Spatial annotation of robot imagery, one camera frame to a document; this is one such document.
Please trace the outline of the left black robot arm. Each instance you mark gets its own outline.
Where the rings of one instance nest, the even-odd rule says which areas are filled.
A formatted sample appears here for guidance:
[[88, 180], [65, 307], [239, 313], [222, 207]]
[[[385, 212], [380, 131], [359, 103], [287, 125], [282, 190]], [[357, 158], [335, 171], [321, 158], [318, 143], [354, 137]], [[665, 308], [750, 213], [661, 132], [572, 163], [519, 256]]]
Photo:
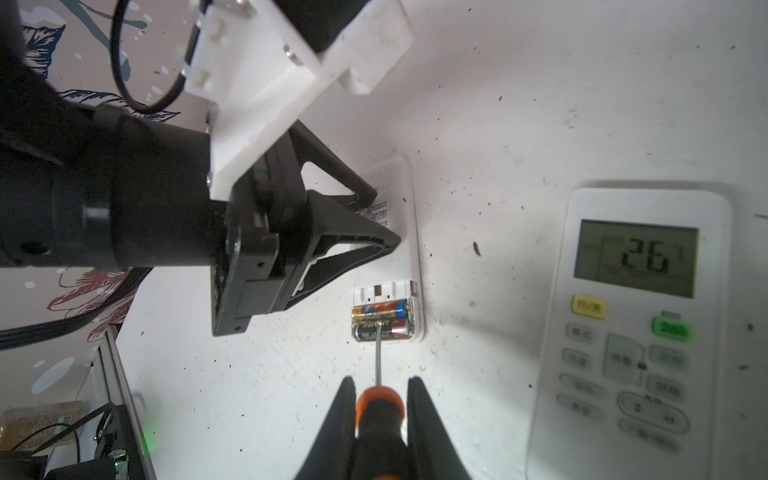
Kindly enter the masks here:
[[191, 5], [170, 90], [120, 107], [61, 97], [24, 59], [21, 15], [1, 5], [1, 264], [124, 271], [113, 305], [155, 267], [206, 266], [212, 332], [244, 332], [346, 272], [392, 254], [398, 234], [362, 216], [376, 190], [301, 121], [333, 82], [368, 94], [410, 48], [398, 1]]

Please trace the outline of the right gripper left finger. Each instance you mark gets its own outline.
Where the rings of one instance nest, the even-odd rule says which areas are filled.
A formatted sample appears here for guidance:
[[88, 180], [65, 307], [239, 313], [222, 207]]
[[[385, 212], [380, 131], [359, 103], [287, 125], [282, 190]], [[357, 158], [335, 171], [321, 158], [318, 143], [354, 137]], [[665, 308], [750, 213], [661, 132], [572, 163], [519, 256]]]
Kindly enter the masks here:
[[356, 441], [356, 389], [345, 377], [296, 479], [348, 479]]

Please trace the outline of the orange black screwdriver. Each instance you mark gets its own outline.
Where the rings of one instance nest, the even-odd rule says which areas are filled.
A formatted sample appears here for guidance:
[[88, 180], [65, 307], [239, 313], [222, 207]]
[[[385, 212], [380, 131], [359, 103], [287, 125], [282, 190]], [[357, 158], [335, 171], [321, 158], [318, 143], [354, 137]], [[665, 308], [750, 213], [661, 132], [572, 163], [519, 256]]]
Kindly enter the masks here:
[[374, 379], [356, 405], [351, 478], [409, 479], [408, 449], [401, 435], [405, 406], [401, 396], [383, 382], [381, 321], [376, 323]]

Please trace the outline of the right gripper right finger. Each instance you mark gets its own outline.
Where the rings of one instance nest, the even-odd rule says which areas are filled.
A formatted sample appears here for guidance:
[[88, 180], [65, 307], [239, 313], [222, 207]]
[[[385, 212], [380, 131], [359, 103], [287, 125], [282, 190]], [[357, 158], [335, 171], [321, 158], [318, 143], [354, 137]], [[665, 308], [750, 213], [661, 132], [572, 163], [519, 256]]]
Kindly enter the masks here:
[[470, 479], [427, 391], [412, 377], [407, 392], [407, 446], [412, 479]]

